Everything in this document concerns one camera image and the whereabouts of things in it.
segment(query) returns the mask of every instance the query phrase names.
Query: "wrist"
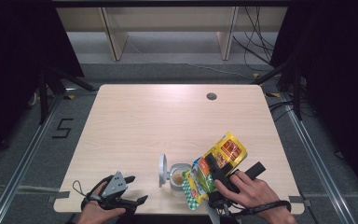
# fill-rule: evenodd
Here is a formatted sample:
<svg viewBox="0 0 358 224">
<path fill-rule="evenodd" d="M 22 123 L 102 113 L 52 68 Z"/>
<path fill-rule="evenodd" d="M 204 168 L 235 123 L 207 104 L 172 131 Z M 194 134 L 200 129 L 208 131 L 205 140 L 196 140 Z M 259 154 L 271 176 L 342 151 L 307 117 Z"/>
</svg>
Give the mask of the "wrist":
<svg viewBox="0 0 358 224">
<path fill-rule="evenodd" d="M 269 209 L 257 215 L 264 218 L 270 224 L 297 223 L 295 217 L 283 206 Z"/>
</svg>

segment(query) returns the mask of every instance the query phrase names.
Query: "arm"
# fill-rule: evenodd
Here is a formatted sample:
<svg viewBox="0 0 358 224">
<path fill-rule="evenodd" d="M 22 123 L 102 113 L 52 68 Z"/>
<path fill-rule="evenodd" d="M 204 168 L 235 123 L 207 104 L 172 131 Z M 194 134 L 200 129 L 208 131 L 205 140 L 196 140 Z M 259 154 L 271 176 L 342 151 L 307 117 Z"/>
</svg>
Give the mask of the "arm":
<svg viewBox="0 0 358 224">
<path fill-rule="evenodd" d="M 252 180 L 244 172 L 237 171 L 230 177 L 230 181 L 237 186 L 240 193 L 228 190 L 219 180 L 214 183 L 217 190 L 226 198 L 239 203 L 244 207 L 256 207 L 266 203 L 279 201 L 278 195 L 269 185 L 260 179 Z M 271 224 L 292 224 L 296 223 L 293 215 L 285 207 L 276 207 L 257 214 Z"/>
<path fill-rule="evenodd" d="M 102 183 L 101 186 L 94 191 L 94 193 L 99 194 L 103 186 L 106 184 L 106 182 Z M 84 206 L 77 224 L 103 224 L 108 219 L 121 216 L 125 212 L 125 208 L 103 210 L 97 202 L 91 201 Z"/>
</svg>

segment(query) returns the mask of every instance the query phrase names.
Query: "table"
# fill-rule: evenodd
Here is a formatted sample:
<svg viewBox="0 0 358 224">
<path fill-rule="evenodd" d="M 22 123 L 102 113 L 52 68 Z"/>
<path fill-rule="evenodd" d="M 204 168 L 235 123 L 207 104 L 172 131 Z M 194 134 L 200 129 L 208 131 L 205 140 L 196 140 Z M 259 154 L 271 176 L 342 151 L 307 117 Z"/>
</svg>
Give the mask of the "table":
<svg viewBox="0 0 358 224">
<path fill-rule="evenodd" d="M 215 100 L 207 94 L 216 95 Z M 57 212 L 80 212 L 83 196 L 73 190 L 74 181 L 86 192 L 117 170 L 135 181 L 123 198 L 148 195 L 137 214 L 206 214 L 201 206 L 191 211 L 183 192 L 171 191 L 169 182 L 158 186 L 158 160 L 165 154 L 168 167 L 192 163 L 226 132 L 232 131 L 248 150 L 240 164 L 247 170 L 261 161 L 266 180 L 282 200 L 299 196 L 265 96 L 256 85 L 103 85 L 89 113 L 75 154 L 57 199 Z M 293 203 L 293 214 L 304 211 Z"/>
</svg>

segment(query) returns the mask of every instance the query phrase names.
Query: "colorful food package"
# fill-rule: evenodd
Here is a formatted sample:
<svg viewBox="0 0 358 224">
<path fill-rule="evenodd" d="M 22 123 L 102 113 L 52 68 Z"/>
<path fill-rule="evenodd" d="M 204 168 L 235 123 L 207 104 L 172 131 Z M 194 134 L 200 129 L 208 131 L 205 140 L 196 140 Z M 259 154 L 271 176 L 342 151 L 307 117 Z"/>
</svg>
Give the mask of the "colorful food package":
<svg viewBox="0 0 358 224">
<path fill-rule="evenodd" d="M 208 198 L 208 193 L 215 191 L 210 168 L 205 160 L 210 153 L 225 175 L 229 175 L 248 155 L 242 143 L 228 132 L 204 155 L 196 159 L 191 170 L 186 172 L 186 179 L 182 185 L 188 206 L 192 210 L 196 209 L 202 200 Z"/>
</svg>

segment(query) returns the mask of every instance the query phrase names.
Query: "floor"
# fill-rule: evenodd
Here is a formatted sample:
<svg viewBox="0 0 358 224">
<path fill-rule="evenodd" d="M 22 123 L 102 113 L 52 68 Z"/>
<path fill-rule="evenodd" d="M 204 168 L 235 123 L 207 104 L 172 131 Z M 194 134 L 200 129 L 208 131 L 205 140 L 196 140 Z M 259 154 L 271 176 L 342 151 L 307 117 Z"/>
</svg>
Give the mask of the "floor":
<svg viewBox="0 0 358 224">
<path fill-rule="evenodd" d="M 143 68 L 142 66 L 149 64 L 161 64 L 160 68 L 167 69 L 166 71 L 185 65 L 188 66 L 189 73 L 197 74 L 197 69 L 214 69 L 221 76 L 237 77 L 248 82 L 256 74 L 266 73 L 253 69 L 271 69 L 251 53 L 244 54 L 244 49 L 236 42 L 232 44 L 229 60 L 222 61 L 213 33 L 130 33 L 124 54 L 118 62 L 112 61 L 103 33 L 69 33 L 68 36 L 86 78 L 95 85 L 118 78 L 105 76 L 101 72 L 105 67 L 114 65 L 128 70 L 136 66 Z M 246 45 L 244 33 L 236 33 L 235 36 Z M 272 45 L 276 36 L 273 33 L 263 34 Z M 250 49 L 265 60 L 269 59 L 262 48 L 251 44 Z M 144 72 L 145 74 L 138 75 L 147 76 L 147 71 Z M 263 91 L 276 93 L 275 84 L 278 79 L 279 77 L 275 77 L 266 82 Z M 63 98 L 58 102 L 57 99 L 51 99 L 50 104 L 55 105 L 51 111 L 54 117 L 45 127 L 39 125 L 40 109 L 36 100 L 35 106 L 24 112 L 7 139 L 10 147 L 0 151 L 0 204 L 6 204 L 0 210 L 0 223 L 65 223 L 72 215 L 58 214 L 52 205 L 65 175 L 65 167 L 69 165 L 76 148 L 76 139 L 81 134 L 92 107 L 95 93 L 78 90 L 71 84 L 67 87 L 69 92 L 76 95 L 75 100 Z M 290 92 L 283 93 L 280 97 L 267 97 L 266 100 L 269 105 L 274 105 L 289 98 Z M 290 106 L 285 105 L 277 107 L 272 113 L 307 206 L 306 212 L 296 216 L 296 219 L 299 223 L 358 223 L 358 179 L 345 160 L 334 153 L 337 148 L 307 102 L 302 104 L 302 115 L 303 120 L 298 121 L 290 111 Z M 52 137 L 60 134 L 56 127 L 62 118 L 76 120 L 76 125 L 71 130 L 74 139 L 53 141 Z M 40 139 L 34 138 L 36 133 L 40 133 Z M 169 220 L 167 217 L 158 218 L 158 222 Z M 264 223 L 257 217 L 247 217 L 241 222 Z"/>
</svg>

